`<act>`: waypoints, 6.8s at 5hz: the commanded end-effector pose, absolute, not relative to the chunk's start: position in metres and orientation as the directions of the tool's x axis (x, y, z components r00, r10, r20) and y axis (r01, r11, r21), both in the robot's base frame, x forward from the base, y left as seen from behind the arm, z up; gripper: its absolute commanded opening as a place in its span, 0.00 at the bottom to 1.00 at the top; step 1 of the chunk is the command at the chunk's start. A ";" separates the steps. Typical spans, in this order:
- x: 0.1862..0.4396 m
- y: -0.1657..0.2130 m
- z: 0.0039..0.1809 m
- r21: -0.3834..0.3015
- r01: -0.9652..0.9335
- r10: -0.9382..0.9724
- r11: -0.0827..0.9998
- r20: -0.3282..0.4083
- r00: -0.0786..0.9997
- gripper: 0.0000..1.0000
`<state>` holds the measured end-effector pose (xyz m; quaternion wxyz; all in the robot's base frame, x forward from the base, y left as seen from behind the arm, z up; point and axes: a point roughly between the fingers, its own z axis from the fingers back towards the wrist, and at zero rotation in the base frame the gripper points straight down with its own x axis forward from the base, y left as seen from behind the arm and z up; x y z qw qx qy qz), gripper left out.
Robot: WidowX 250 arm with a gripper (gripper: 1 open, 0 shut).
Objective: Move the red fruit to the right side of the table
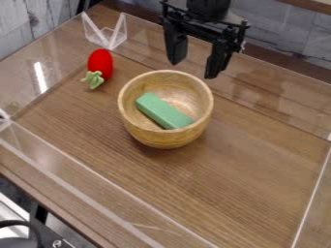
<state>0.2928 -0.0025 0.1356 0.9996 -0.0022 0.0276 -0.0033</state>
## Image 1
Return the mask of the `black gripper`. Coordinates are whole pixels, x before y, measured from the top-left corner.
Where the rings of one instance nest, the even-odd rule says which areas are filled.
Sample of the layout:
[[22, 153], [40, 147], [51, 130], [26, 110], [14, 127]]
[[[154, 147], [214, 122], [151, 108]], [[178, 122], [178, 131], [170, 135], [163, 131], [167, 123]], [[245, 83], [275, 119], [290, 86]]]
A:
[[167, 57], [173, 65], [187, 58], [187, 37], [213, 44], [205, 77], [213, 79], [229, 66], [233, 52], [245, 46], [249, 20], [234, 14], [231, 0], [161, 0]]

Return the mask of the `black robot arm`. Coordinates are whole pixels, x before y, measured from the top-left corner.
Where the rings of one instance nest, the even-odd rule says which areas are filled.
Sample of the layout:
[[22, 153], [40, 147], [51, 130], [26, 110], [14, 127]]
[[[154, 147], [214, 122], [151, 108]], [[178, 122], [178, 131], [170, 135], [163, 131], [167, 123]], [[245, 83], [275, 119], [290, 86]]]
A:
[[229, 67], [235, 52], [245, 49], [249, 20], [230, 12], [231, 0], [161, 0], [167, 58], [178, 65], [187, 58], [189, 36], [213, 45], [205, 77], [215, 78]]

